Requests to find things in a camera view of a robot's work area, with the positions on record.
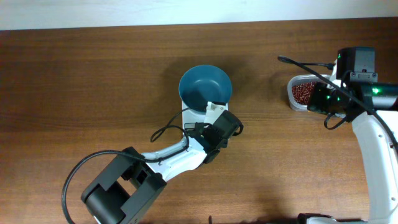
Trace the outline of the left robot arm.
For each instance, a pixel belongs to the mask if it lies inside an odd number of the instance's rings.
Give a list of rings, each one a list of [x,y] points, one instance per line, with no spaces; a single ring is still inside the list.
[[[161,151],[139,154],[128,147],[128,155],[116,156],[81,200],[98,223],[138,223],[167,181],[210,163],[242,130],[242,122],[224,110],[215,119],[196,123],[180,142]]]

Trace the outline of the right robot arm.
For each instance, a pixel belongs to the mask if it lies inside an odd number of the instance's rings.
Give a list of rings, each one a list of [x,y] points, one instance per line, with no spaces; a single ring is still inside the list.
[[[321,77],[307,108],[351,123],[363,158],[368,223],[397,223],[397,85],[379,83],[372,47],[338,51],[331,78]]]

